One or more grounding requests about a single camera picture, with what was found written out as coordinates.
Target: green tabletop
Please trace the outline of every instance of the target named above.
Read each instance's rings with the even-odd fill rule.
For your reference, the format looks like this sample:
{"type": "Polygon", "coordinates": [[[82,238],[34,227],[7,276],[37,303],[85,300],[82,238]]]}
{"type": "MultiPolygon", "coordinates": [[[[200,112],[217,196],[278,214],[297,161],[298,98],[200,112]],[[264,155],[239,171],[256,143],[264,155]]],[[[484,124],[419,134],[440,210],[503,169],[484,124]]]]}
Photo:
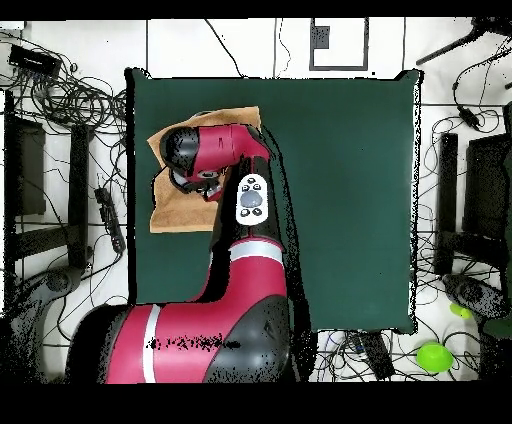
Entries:
{"type": "Polygon", "coordinates": [[[159,165],[147,139],[199,111],[258,106],[284,157],[313,328],[412,329],[410,182],[418,72],[390,81],[152,80],[138,70],[133,76],[137,302],[194,296],[209,261],[210,233],[149,232],[151,181],[159,165]]]}

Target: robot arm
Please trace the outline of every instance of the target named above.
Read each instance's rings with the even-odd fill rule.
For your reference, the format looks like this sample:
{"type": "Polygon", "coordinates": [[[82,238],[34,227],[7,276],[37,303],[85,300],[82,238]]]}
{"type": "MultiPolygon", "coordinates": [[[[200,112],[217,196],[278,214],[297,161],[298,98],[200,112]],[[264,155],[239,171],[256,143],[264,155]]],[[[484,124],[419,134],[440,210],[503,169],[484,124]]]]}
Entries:
{"type": "Polygon", "coordinates": [[[206,284],[188,302],[90,312],[72,341],[69,381],[280,380],[290,327],[268,149],[256,129],[224,125],[174,129],[161,152],[180,190],[219,201],[206,284]]]}

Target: brown towel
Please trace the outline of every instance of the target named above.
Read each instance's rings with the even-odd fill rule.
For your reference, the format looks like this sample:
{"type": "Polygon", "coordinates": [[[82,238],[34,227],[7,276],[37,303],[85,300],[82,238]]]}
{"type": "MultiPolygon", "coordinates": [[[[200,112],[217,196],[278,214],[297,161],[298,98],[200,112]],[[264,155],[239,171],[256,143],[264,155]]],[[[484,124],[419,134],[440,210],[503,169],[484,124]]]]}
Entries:
{"type": "MultiPolygon", "coordinates": [[[[171,125],[150,137],[148,143],[164,167],[160,157],[160,138],[174,127],[199,127],[226,124],[248,124],[261,130],[260,112],[257,106],[237,109],[221,109],[187,121],[171,125]]],[[[198,193],[183,194],[169,180],[169,172],[161,172],[154,184],[155,210],[149,229],[152,233],[183,233],[212,231],[217,213],[217,202],[205,202],[198,193]]]]}

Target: control buttons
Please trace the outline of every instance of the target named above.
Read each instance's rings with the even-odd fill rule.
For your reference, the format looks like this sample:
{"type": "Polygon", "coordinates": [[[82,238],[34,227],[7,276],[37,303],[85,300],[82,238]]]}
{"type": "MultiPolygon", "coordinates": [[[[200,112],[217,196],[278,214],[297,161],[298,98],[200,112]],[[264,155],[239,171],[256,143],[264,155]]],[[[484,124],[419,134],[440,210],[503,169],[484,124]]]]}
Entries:
{"type": "Polygon", "coordinates": [[[255,208],[261,205],[262,202],[263,199],[261,198],[261,196],[253,190],[246,191],[240,197],[240,204],[244,208],[255,208]]]}
{"type": "Polygon", "coordinates": [[[249,227],[265,222],[268,219],[267,196],[267,182],[261,175],[243,177],[236,195],[236,222],[249,227]]]}

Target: black monitor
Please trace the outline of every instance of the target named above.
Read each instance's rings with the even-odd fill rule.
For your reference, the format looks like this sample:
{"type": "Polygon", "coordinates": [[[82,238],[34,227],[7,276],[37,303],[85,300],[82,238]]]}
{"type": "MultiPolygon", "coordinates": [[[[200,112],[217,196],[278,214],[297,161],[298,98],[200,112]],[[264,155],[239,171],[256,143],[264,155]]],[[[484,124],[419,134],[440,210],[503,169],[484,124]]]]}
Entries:
{"type": "Polygon", "coordinates": [[[509,134],[470,141],[466,153],[463,231],[491,239],[503,238],[509,188],[503,162],[511,147],[509,134]]]}

